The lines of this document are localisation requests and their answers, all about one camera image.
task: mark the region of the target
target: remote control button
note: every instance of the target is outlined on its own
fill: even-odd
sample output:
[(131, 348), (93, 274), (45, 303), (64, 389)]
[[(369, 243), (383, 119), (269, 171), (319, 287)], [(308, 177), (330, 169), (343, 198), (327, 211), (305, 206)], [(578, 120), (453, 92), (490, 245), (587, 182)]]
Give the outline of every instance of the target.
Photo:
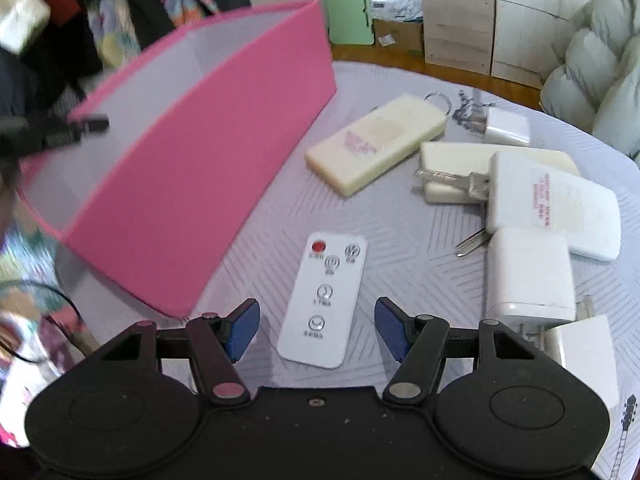
[(315, 253), (321, 253), (326, 249), (326, 243), (322, 240), (316, 240), (311, 244), (311, 250)]
[(324, 318), (322, 316), (313, 316), (309, 320), (309, 328), (311, 330), (322, 330), (324, 327)]
[(360, 246), (356, 244), (349, 244), (344, 250), (344, 255), (348, 258), (355, 258), (358, 254), (360, 254)]
[(334, 290), (331, 285), (324, 284), (318, 287), (318, 298), (321, 300), (328, 300), (333, 293)]
[(324, 266), (329, 270), (335, 270), (340, 265), (340, 258), (338, 256), (328, 256), (324, 260)]

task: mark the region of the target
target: patterned tablecloth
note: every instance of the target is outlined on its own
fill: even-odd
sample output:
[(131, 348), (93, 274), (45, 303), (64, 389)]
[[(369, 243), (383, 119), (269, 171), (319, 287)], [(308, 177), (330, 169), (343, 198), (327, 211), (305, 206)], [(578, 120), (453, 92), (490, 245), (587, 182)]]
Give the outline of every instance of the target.
[[(443, 317), (452, 326), (476, 327), (482, 318), (485, 250), (466, 258), (454, 255), (455, 245), (481, 226), (478, 206), (425, 204), (412, 192), (417, 156), (348, 200), (309, 171), (303, 159), (305, 151), (321, 139), (404, 93), (442, 92), (458, 108), (460, 92), (468, 97), (472, 90), (366, 64), (336, 62), (334, 69), (337, 94), (256, 206), (193, 313), (224, 314), (247, 297), (260, 301), (260, 330), (237, 364), (252, 389), (263, 384), (374, 384), (381, 388), (398, 364), (373, 325), (373, 307), (379, 296), (389, 296), (410, 314)], [(612, 430), (594, 466), (600, 476), (609, 478), (621, 441), (623, 405), (633, 394), (640, 397), (640, 171), (626, 156), (555, 118), (485, 92), (482, 100), (525, 114), (534, 147), (567, 152), (584, 177), (611, 188), (618, 197), (623, 223), (620, 257), (611, 264), (572, 257), (577, 297), (591, 294), (596, 312), (608, 315), (614, 337), (621, 402), (611, 415)], [(449, 121), (438, 142), (452, 140), (480, 139)], [(306, 238), (319, 230), (359, 234), (369, 242), (346, 359), (337, 370), (285, 362), (275, 350)], [(143, 318), (156, 320), (162, 327), (175, 325), (92, 274), (66, 251), (60, 252), (58, 272), (101, 342)], [(448, 363), (443, 383), (470, 371), (470, 366), (462, 361)], [(187, 366), (169, 364), (164, 370), (190, 382)], [(632, 423), (625, 436), (619, 478), (630, 480), (640, 456), (640, 424)]]

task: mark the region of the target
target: pink box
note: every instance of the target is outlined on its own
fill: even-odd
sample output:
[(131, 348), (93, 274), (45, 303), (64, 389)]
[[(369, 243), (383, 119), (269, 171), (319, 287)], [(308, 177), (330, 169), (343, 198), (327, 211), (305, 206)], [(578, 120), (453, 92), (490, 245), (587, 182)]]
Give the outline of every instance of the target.
[(335, 93), (317, 1), (241, 9), (146, 49), (72, 113), (111, 128), (34, 160), (21, 195), (127, 292), (183, 317)]

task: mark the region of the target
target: puffer jacket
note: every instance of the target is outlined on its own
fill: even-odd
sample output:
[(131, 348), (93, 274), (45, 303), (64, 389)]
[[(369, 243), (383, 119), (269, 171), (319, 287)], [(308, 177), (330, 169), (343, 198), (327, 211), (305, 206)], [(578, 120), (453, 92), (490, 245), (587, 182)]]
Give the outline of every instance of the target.
[(543, 110), (591, 133), (640, 166), (640, 0), (591, 0), (553, 51)]

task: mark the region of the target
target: cardboard box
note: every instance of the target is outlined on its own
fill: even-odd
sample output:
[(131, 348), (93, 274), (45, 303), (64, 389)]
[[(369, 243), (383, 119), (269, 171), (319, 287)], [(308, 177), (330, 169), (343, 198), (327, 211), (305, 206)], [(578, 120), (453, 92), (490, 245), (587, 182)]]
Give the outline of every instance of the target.
[(373, 20), (373, 29), (378, 48), (424, 56), (422, 23)]

